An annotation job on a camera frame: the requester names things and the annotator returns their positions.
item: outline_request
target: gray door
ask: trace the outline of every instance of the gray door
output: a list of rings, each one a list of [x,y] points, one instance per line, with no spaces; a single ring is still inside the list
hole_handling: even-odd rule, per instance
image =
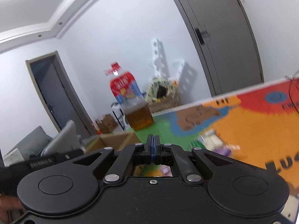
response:
[[[31,64],[32,73],[38,88],[50,110],[52,116],[62,129],[68,120],[73,120],[77,134],[82,139],[90,137],[90,133],[72,105],[53,64],[54,57],[50,57]]]
[[[197,35],[216,94],[263,82],[255,40],[238,0],[179,1]]]

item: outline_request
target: oil bottle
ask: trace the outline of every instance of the oil bottle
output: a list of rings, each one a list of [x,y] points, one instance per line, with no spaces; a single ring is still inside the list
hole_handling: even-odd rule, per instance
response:
[[[123,71],[117,62],[106,75],[114,75],[110,80],[110,89],[133,130],[141,130],[153,123],[152,114],[146,104],[133,75]]]

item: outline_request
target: small box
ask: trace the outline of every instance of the small box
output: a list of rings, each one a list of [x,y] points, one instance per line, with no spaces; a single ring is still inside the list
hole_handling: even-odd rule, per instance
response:
[[[103,147],[113,147],[115,151],[121,151],[126,145],[134,143],[141,143],[141,141],[135,132],[132,131],[102,134],[87,146],[86,153],[93,152]]]
[[[106,114],[102,120],[96,121],[101,132],[104,134],[112,133],[115,128],[117,128],[117,123],[110,114]]]
[[[153,102],[148,104],[151,113],[156,113],[164,110],[168,110],[177,106],[182,105],[179,95],[176,93],[175,97],[166,96],[160,99],[159,102]]]

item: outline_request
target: purple package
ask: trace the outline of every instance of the purple package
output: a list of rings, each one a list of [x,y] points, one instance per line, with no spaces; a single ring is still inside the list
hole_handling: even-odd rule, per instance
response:
[[[227,147],[220,147],[214,150],[215,153],[218,153],[223,156],[230,156],[231,150],[229,150]]]
[[[165,166],[165,165],[161,165],[159,167],[159,169],[160,169],[163,176],[172,176],[170,167]]]

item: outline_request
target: bottle label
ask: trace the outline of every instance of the bottle label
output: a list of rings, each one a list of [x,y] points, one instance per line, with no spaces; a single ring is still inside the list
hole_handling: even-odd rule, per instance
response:
[[[141,95],[135,78],[129,72],[113,79],[110,83],[110,88],[119,104]]]

